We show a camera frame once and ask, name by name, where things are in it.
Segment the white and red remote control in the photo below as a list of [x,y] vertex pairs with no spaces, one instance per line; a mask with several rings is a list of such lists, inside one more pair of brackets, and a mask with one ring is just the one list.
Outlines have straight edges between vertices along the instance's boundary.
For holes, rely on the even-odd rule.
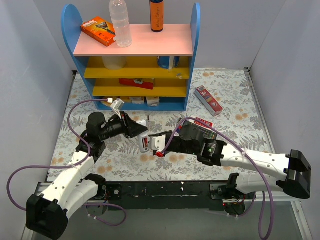
[[138,135],[138,146],[141,153],[149,151],[148,128],[146,131]]

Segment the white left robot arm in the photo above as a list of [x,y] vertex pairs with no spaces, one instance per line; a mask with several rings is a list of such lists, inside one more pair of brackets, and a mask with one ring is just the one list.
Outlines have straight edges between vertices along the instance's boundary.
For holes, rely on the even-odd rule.
[[51,240],[65,232],[69,218],[88,200],[110,197],[106,179],[89,170],[106,149],[105,140],[123,135],[138,138],[141,151],[148,149],[145,120],[134,121],[123,111],[109,120],[101,112],[89,115],[82,140],[71,161],[55,181],[39,195],[31,195],[26,203],[26,227]]

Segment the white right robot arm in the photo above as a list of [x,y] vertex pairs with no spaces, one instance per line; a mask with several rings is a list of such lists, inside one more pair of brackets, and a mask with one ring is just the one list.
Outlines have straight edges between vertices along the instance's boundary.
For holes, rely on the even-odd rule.
[[205,138],[193,125],[185,125],[175,136],[172,131],[154,140],[158,156],[168,152],[195,155],[207,166],[235,167],[257,172],[248,176],[231,174],[226,186],[227,195],[237,199],[243,194],[262,191],[282,191],[290,197],[311,197],[312,167],[304,154],[291,150],[289,154],[272,154],[244,150],[222,140]]

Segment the black tv remote control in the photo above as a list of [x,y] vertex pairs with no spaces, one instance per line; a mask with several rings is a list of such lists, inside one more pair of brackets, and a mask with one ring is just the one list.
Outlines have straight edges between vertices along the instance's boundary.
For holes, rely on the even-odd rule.
[[196,124],[194,122],[191,122],[189,120],[186,120],[183,125],[184,126],[193,126],[195,127],[197,130],[199,130],[200,132],[202,132],[203,136],[206,139],[210,139],[210,140],[215,140],[217,138],[217,133],[212,131],[211,129],[207,128],[206,126],[202,126],[200,124]]

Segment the yellow orange box on shelf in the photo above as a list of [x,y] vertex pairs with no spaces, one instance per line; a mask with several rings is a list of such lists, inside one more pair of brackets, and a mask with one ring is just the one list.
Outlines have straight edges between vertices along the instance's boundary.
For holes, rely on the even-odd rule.
[[105,104],[112,104],[115,100],[117,99],[117,97],[115,96],[106,96],[102,99],[102,103],[105,103]]

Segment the white orange soap box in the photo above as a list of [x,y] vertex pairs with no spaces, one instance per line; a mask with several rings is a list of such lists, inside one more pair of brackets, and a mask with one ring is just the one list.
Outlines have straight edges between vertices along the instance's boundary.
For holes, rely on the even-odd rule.
[[145,103],[144,97],[130,97],[131,103],[135,105],[140,105]]

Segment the red box on shelf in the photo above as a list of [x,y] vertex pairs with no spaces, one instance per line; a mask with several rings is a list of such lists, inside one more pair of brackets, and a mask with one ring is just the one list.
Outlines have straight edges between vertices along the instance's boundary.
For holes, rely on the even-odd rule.
[[119,83],[121,85],[143,88],[152,90],[154,88],[154,79],[143,79],[143,78],[120,78]]

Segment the red toothpaste box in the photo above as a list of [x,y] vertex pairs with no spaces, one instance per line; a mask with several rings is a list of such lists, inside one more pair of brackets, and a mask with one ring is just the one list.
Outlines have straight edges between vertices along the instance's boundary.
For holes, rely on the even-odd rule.
[[194,94],[213,117],[219,115],[223,111],[222,106],[203,85],[197,87],[194,90]]

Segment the blue and yellow shelf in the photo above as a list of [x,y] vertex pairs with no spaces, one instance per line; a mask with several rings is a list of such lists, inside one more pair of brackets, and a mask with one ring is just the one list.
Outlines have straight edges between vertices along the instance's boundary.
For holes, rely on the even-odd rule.
[[[201,6],[195,3],[189,24],[166,24],[153,32],[147,24],[133,24],[132,45],[104,46],[81,30],[82,16],[73,4],[61,12],[61,31],[66,48],[90,97],[106,110],[104,97],[159,97],[159,106],[125,103],[126,111],[185,111],[192,83],[201,29]],[[180,57],[173,69],[158,66],[157,57]],[[102,57],[126,57],[125,67],[109,70]],[[153,89],[122,85],[119,79],[154,79]]]

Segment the white cup on shelf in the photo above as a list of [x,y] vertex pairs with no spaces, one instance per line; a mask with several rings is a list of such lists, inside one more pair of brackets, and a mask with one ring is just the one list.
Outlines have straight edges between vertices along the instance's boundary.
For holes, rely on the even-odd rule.
[[108,70],[119,70],[126,66],[127,60],[125,56],[103,56],[102,62]]

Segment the blue white box on shelf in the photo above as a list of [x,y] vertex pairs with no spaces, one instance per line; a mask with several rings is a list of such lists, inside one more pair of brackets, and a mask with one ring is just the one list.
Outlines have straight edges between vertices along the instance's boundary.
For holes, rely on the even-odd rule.
[[158,56],[157,64],[162,69],[174,69],[179,66],[180,57],[179,56]]

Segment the orange razor box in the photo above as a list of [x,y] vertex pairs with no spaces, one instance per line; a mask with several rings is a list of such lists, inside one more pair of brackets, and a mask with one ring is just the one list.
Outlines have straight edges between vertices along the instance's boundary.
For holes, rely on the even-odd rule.
[[116,41],[116,33],[113,24],[99,16],[83,22],[80,28],[82,32],[106,47],[112,45]]

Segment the clear plastic bottle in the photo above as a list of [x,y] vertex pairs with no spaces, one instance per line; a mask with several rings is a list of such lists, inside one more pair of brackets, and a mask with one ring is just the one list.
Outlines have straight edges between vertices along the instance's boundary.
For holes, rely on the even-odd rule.
[[132,44],[127,4],[124,0],[111,0],[109,12],[115,31],[116,43],[119,47],[126,48]]

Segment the orange cologne bottle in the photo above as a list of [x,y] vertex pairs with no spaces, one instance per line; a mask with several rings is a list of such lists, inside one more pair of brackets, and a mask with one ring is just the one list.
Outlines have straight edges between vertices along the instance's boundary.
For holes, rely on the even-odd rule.
[[150,27],[155,33],[164,29],[164,0],[150,0]]

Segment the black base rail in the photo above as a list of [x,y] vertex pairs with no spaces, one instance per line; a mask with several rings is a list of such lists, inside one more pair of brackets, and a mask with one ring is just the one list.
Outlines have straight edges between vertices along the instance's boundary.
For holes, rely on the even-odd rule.
[[102,184],[106,200],[126,210],[209,209],[223,211],[224,204],[240,204],[243,193],[226,180],[111,181]]

